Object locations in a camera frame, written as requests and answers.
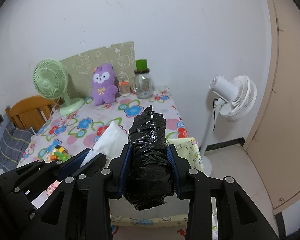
floral tablecloth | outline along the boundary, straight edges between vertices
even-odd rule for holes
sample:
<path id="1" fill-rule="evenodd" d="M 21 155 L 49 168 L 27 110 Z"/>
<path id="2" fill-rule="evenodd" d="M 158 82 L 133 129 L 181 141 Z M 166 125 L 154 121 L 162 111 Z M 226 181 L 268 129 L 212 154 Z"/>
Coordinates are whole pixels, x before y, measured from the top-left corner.
<path id="1" fill-rule="evenodd" d="M 56 111 L 50 117 L 23 153 L 18 167 L 39 159 L 47 161 L 48 153 L 56 145 L 62 145 L 72 156 L 87 147 L 92 148 L 112 121 L 128 133 L 134 117 L 150 105 L 166 119 L 167 139 L 188 137 L 168 88 L 155 91 L 150 99 L 138 99 L 131 94 L 128 97 L 118 97 L 112 104 L 101 106 L 95 106 L 93 98 L 84 100 L 85 104 L 74 113 L 62 116 Z"/>

beige board with drawings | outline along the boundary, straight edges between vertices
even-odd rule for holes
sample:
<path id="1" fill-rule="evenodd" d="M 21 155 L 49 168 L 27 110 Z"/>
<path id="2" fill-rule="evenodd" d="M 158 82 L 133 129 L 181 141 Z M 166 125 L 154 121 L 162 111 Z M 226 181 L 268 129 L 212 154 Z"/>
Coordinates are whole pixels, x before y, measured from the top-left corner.
<path id="1" fill-rule="evenodd" d="M 117 77 L 128 77 L 134 85 L 136 61 L 133 41 L 101 47 L 61 60 L 69 73 L 68 91 L 71 98 L 91 96 L 91 71 L 103 63 L 111 63 Z"/>

black wrapped package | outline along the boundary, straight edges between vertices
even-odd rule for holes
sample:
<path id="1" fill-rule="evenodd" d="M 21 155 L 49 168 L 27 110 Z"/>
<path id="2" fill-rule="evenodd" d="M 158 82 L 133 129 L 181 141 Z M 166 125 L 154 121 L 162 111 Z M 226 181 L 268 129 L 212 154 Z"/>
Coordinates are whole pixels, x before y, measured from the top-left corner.
<path id="1" fill-rule="evenodd" d="M 124 197 L 136 210 L 162 205 L 166 196 L 173 195 L 165 129 L 166 120 L 152 106 L 137 115 L 129 129 L 133 156 Z"/>

plaid pillow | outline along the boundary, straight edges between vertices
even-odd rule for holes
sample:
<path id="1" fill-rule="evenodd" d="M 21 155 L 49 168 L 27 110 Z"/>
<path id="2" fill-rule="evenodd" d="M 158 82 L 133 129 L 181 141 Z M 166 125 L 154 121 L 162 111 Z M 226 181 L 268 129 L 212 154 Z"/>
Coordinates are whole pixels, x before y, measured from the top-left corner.
<path id="1" fill-rule="evenodd" d="M 32 135 L 30 131 L 15 128 L 12 122 L 8 123 L 0 141 L 0 167 L 5 172 L 17 167 Z"/>

floor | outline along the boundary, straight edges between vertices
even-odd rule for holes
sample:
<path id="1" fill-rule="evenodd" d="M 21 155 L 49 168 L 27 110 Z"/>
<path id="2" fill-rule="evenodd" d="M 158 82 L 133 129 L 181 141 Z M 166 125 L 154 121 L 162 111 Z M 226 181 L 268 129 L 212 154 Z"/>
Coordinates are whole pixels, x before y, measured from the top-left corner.
<path id="1" fill-rule="evenodd" d="M 233 177 L 253 200 L 278 235 L 273 207 L 258 171 L 240 145 L 232 145 L 205 153 L 211 161 L 213 177 Z"/>

